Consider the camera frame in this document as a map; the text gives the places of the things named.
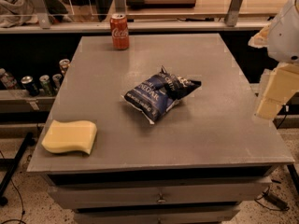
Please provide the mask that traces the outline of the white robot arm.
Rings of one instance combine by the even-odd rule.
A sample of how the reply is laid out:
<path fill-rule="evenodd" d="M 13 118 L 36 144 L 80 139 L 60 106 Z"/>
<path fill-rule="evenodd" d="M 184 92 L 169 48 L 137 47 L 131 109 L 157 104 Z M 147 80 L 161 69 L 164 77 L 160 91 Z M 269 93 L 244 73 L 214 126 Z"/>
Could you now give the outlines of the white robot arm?
<path fill-rule="evenodd" d="M 267 48 L 278 62 L 272 71 L 264 71 L 255 115 L 273 119 L 299 91 L 299 0 L 288 0 L 270 24 L 252 36 L 249 46 Z"/>

